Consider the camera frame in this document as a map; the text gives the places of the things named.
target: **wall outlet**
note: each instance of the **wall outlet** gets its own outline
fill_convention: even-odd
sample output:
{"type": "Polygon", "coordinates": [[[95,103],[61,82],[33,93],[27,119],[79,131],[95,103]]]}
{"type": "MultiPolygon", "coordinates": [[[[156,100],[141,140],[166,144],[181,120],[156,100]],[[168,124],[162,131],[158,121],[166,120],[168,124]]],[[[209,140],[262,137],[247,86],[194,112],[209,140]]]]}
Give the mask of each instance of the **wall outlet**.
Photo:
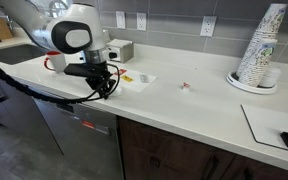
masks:
{"type": "Polygon", "coordinates": [[[216,23],[216,16],[204,16],[202,29],[201,29],[201,36],[212,37],[215,23],[216,23]]]}
{"type": "Polygon", "coordinates": [[[137,30],[146,31],[146,13],[137,13],[137,30]]]}
{"type": "Polygon", "coordinates": [[[117,28],[125,29],[125,12],[123,11],[116,11],[116,24],[117,28]]]}

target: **black cable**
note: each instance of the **black cable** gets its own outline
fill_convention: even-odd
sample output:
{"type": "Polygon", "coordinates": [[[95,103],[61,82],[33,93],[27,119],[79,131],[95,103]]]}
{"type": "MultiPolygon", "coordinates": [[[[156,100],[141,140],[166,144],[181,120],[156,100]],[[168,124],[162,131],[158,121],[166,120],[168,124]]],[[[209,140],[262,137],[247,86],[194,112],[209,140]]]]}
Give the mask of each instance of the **black cable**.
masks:
{"type": "Polygon", "coordinates": [[[94,96],[104,85],[106,85],[106,83],[110,79],[109,77],[104,79],[104,81],[95,89],[95,91],[92,94],[90,94],[89,96],[84,97],[84,98],[76,98],[76,99],[61,99],[61,98],[46,96],[44,94],[38,93],[38,92],[30,89],[29,86],[24,85],[24,84],[16,81],[15,79],[13,79],[11,76],[6,74],[1,68],[0,68],[0,79],[5,81],[8,85],[16,88],[20,92],[23,92],[28,96],[32,96],[35,99],[40,99],[43,101],[48,101],[48,102],[52,102],[52,103],[60,103],[60,104],[76,104],[76,103],[82,103],[82,102],[86,102],[86,101],[94,101],[94,100],[102,99],[104,97],[108,97],[109,95],[111,95],[113,93],[113,91],[115,91],[115,89],[117,88],[117,86],[119,84],[120,72],[119,72],[119,69],[117,66],[111,65],[111,64],[109,64],[109,66],[115,67],[117,69],[118,80],[117,80],[116,86],[108,94],[105,94],[102,97],[98,97],[98,98],[94,98],[94,99],[89,99],[89,98],[94,96]]]}

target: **stack of paper cups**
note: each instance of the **stack of paper cups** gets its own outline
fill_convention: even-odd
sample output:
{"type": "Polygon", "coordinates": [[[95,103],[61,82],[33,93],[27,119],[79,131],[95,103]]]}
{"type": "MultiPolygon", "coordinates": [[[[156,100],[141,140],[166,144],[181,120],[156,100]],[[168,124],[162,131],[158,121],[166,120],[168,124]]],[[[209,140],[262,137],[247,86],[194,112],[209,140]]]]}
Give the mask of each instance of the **stack of paper cups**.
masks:
{"type": "Polygon", "coordinates": [[[249,61],[254,61],[255,53],[257,52],[258,44],[262,38],[275,39],[278,33],[278,29],[282,23],[283,17],[286,12],[287,4],[271,4],[267,10],[264,18],[257,27],[250,44],[244,54],[243,60],[236,72],[236,75],[240,77],[248,66],[249,61]]]}
{"type": "Polygon", "coordinates": [[[245,64],[238,81],[248,86],[257,87],[265,74],[276,44],[276,39],[260,39],[256,45],[254,54],[252,54],[245,64]]]}

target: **sink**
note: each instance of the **sink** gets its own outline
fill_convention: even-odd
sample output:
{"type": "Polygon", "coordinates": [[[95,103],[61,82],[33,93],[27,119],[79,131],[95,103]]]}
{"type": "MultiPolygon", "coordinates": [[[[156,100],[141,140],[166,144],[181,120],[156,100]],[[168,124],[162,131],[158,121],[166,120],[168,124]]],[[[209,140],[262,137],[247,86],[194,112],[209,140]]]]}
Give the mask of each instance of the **sink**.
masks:
{"type": "Polygon", "coordinates": [[[48,51],[47,49],[29,44],[8,47],[0,49],[0,62],[14,65],[44,56],[48,51]]]}

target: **white countertop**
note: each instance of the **white countertop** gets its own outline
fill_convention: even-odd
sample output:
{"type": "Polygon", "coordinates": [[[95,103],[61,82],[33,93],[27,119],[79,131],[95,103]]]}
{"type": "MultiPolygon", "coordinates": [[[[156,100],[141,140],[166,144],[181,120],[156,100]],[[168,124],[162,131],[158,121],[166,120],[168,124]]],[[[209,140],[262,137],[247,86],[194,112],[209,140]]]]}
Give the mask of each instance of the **white countertop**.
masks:
{"type": "MultiPolygon", "coordinates": [[[[29,41],[13,38],[0,43],[0,48],[26,42],[29,41]]],[[[86,104],[288,170],[288,151],[256,143],[241,108],[241,104],[249,104],[288,113],[288,81],[279,82],[278,92],[273,95],[251,94],[236,89],[225,79],[227,70],[236,67],[237,58],[195,53],[194,56],[200,58],[188,65],[188,61],[182,59],[177,63],[172,63],[175,61],[171,59],[168,62],[166,55],[165,59],[161,56],[160,60],[153,60],[150,57],[157,48],[151,48],[136,46],[136,57],[119,65],[157,76],[151,85],[141,93],[123,89],[121,96],[86,104]],[[146,51],[149,51],[147,56],[143,55],[146,51]],[[218,67],[225,68],[207,68],[209,64],[204,61],[216,59],[229,64],[221,65],[216,61],[218,67]],[[183,82],[190,83],[190,92],[182,92],[183,82]]],[[[183,59],[192,54],[174,51],[180,52],[183,59]]],[[[78,59],[78,55],[66,56],[68,62],[78,62],[78,59]]],[[[60,96],[72,98],[91,93],[84,78],[55,75],[43,67],[43,60],[41,57],[13,66],[0,63],[0,67],[30,86],[60,96]]]]}

